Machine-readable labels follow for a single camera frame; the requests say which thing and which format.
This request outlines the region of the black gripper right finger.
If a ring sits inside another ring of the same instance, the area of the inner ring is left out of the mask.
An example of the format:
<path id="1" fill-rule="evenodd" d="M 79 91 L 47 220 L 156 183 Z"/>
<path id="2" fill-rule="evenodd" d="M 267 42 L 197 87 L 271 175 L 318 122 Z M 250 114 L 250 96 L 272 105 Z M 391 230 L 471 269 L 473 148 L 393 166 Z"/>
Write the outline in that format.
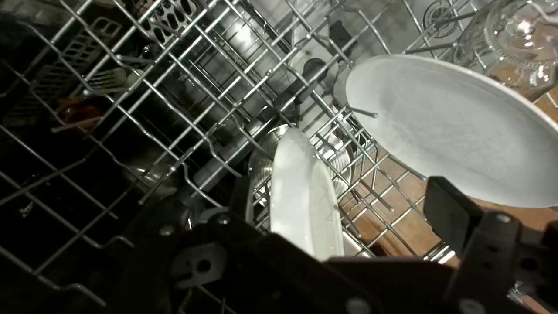
<path id="1" fill-rule="evenodd" d="M 483 218 L 483 210 L 445 176 L 431 176 L 426 187 L 424 215 L 435 234 L 462 255 Z"/>

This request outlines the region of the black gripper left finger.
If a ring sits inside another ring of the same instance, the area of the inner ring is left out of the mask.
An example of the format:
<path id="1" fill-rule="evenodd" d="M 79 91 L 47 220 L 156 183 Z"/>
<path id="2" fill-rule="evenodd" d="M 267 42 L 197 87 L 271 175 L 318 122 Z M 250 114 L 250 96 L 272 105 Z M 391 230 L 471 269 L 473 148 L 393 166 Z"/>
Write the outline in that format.
<path id="1" fill-rule="evenodd" d="M 241 176 L 236 180 L 229 210 L 238 220 L 255 223 L 253 187 L 250 176 Z"/>

